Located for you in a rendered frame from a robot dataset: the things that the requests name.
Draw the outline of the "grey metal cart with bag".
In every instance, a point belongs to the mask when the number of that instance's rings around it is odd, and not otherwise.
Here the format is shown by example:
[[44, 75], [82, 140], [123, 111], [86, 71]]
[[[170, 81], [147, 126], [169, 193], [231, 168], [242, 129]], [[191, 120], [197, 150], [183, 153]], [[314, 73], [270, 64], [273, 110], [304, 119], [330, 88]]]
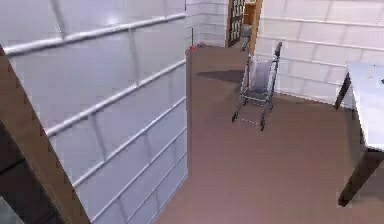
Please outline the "grey metal cart with bag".
[[236, 109], [231, 117], [232, 122], [239, 119], [242, 107], [250, 102], [258, 102], [263, 106], [259, 125], [260, 130], [264, 130], [266, 112], [272, 112], [273, 109], [273, 95], [282, 46], [282, 42], [276, 45], [273, 57], [269, 60], [258, 60], [255, 56], [247, 56]]

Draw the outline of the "dark room door with panes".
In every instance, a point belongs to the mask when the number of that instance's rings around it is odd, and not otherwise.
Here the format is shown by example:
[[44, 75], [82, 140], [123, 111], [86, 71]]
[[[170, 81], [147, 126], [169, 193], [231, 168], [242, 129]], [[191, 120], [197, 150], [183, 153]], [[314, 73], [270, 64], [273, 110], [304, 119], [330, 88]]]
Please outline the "dark room door with panes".
[[229, 0], [226, 46], [232, 47], [240, 40], [245, 0]]

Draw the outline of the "white table with dark legs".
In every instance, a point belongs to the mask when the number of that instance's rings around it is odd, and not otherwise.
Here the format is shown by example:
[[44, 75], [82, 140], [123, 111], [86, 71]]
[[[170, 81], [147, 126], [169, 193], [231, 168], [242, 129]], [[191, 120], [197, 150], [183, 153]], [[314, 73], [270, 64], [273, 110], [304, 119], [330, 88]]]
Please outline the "white table with dark legs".
[[365, 152], [338, 198], [346, 206], [384, 161], [384, 65], [348, 61], [346, 75], [336, 98], [338, 109], [352, 88]]

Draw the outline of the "orange wooden door frame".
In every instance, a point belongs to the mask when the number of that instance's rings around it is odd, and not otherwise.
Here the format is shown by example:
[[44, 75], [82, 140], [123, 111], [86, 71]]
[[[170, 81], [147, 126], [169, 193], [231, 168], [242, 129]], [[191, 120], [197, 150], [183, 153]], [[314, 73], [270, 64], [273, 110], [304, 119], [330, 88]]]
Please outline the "orange wooden door frame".
[[251, 28], [249, 53], [254, 55], [263, 0], [250, 0], [244, 5], [243, 24]]

